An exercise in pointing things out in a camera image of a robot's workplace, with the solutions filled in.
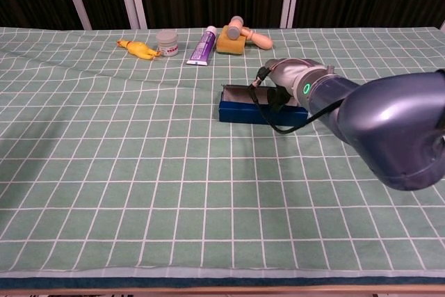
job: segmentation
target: jar label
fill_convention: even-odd
[[[178,52],[178,45],[174,45],[173,47],[159,47],[159,49],[164,56],[172,56]]]

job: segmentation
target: purple tube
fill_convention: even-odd
[[[216,28],[214,26],[208,26],[204,34],[202,34],[201,40],[198,42],[192,56],[188,59],[187,64],[207,66],[207,61],[215,44],[215,40]]]

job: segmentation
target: white jar lid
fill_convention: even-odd
[[[176,33],[176,31],[173,31],[171,29],[165,30],[165,31],[160,31],[156,35],[156,40],[159,43],[171,43],[171,42],[176,41],[177,38],[178,38],[178,34]]]

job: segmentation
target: cable connector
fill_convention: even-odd
[[[267,67],[261,66],[257,72],[257,78],[254,80],[252,85],[254,87],[258,87],[261,85],[261,83],[266,79],[266,77],[269,75],[271,70]]]

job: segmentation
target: black cable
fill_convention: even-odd
[[[329,112],[335,110],[335,109],[338,108],[338,107],[341,105],[341,103],[343,102],[343,99],[340,99],[340,100],[338,100],[338,101],[336,101],[336,102],[333,102],[333,103],[330,104],[329,106],[327,106],[327,107],[321,109],[318,113],[313,114],[313,116],[311,116],[310,118],[308,118],[308,119],[306,120],[306,122],[303,123],[302,125],[299,125],[299,126],[297,126],[297,127],[292,127],[292,128],[290,128],[290,129],[282,130],[282,129],[278,128],[276,125],[274,125],[273,122],[270,121],[270,119],[266,116],[266,114],[264,114],[264,112],[263,112],[263,110],[262,110],[262,108],[261,108],[261,105],[260,105],[259,102],[258,102],[258,97],[257,97],[257,95],[255,94],[255,86],[250,85],[248,91],[249,91],[250,98],[252,99],[252,101],[254,102],[254,104],[257,106],[257,108],[258,108],[259,112],[261,113],[261,115],[263,116],[263,118],[264,118],[264,119],[266,120],[266,122],[267,122],[267,123],[268,123],[268,124],[269,124],[269,125],[276,131],[276,132],[278,132],[279,134],[290,134],[291,132],[294,132],[294,131],[296,131],[296,130],[299,130],[299,129],[301,129],[301,128],[307,126],[309,123],[311,123],[311,122],[315,121],[316,119],[320,118],[320,117],[323,116],[324,114],[329,113]]]

